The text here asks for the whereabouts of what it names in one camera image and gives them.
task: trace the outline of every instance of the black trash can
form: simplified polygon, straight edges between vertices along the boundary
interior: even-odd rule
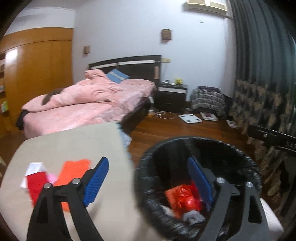
[[[250,181],[258,194],[261,193],[257,164],[235,146],[203,137],[178,137],[156,144],[144,153],[135,171],[134,189],[138,208],[148,223],[170,240],[196,240],[205,225],[189,226],[166,215],[161,207],[169,207],[166,190],[190,184],[187,160],[191,156],[195,156],[202,167],[211,169],[216,177],[223,177],[238,187]],[[235,229],[237,208],[241,208],[240,200],[231,200],[223,225],[227,232]]]

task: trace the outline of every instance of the black nightstand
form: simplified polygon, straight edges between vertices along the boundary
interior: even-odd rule
[[[155,107],[161,111],[184,113],[187,85],[159,84]]]

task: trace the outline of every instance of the plaid shirt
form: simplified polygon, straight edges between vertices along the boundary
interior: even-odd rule
[[[190,96],[192,109],[208,108],[217,112],[218,116],[225,116],[224,95],[216,91],[200,88],[193,90]]]

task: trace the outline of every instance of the pink bed sheet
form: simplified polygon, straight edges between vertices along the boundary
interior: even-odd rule
[[[135,85],[131,81],[122,82],[122,91],[113,94],[116,102],[75,104],[27,114],[24,117],[25,136],[29,139],[80,126],[122,121],[155,88],[152,82],[148,85]]]

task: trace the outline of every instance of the power outlet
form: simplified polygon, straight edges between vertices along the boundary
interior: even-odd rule
[[[172,62],[172,60],[170,58],[161,58],[161,62],[170,63],[170,62]]]

